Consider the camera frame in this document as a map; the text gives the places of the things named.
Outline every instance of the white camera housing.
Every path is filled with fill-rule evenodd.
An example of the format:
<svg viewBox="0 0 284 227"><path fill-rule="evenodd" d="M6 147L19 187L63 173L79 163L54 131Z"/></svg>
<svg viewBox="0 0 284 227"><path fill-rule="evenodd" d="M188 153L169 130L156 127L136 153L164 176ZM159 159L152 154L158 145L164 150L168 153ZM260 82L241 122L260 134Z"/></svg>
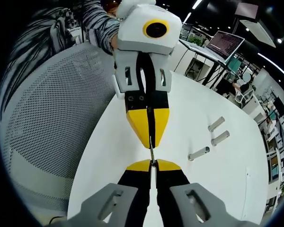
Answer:
<svg viewBox="0 0 284 227"><path fill-rule="evenodd" d="M119 50L164 55L168 55L173 51L179 40L182 28L182 22L179 17L159 6L149 4L131 5L129 8L126 4L122 7L121 3L119 7L117 15L119 12L121 14L119 16L127 16L120 22L117 37ZM161 37L150 37L147 34L147 27L154 23L161 27L166 27L167 31Z"/></svg>

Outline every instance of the laptop screen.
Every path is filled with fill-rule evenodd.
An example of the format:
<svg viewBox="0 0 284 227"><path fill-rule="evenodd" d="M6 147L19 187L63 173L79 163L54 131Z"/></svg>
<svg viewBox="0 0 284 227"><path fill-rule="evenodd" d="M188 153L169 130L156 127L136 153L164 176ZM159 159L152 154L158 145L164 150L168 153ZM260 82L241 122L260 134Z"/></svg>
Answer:
<svg viewBox="0 0 284 227"><path fill-rule="evenodd" d="M242 37L218 31L206 47L227 61L243 41Z"/></svg>

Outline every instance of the camera lens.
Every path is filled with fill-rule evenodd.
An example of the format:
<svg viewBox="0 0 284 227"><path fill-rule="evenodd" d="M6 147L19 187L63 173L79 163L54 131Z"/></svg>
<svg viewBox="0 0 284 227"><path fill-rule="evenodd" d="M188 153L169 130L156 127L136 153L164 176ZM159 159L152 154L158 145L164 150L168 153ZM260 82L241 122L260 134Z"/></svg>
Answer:
<svg viewBox="0 0 284 227"><path fill-rule="evenodd" d="M162 23L152 23L147 26L146 34L151 38L160 38L167 32L167 28Z"/></svg>

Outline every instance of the metal cylinder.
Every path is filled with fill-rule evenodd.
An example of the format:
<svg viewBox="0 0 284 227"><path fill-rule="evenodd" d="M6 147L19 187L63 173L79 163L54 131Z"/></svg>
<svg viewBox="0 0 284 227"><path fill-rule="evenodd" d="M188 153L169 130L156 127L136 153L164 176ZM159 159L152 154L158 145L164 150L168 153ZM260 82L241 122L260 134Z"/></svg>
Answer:
<svg viewBox="0 0 284 227"><path fill-rule="evenodd" d="M208 130L210 132L213 132L216 128L218 128L223 122L225 121L224 117L220 117L218 120L216 120L213 124L208 126Z"/></svg>
<svg viewBox="0 0 284 227"><path fill-rule="evenodd" d="M203 154L208 153L209 151L210 151L209 147L202 148L201 150L198 150L197 152L195 152L193 154L188 154L188 160L192 161L192 160L196 159L197 157L200 157Z"/></svg>
<svg viewBox="0 0 284 227"><path fill-rule="evenodd" d="M218 136L215 139L212 139L212 145L217 146L218 143L221 143L223 140L225 140L227 137L230 136L229 131L223 132L220 136Z"/></svg>

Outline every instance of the mesh chair back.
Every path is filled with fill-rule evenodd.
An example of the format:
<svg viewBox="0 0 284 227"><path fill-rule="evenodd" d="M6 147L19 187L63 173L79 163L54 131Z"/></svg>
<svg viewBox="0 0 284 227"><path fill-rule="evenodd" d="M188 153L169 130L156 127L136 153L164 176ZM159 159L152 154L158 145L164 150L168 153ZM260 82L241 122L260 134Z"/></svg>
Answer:
<svg viewBox="0 0 284 227"><path fill-rule="evenodd" d="M46 61L9 101L0 147L30 208L66 215L81 155L115 94L113 73L113 57L83 43Z"/></svg>

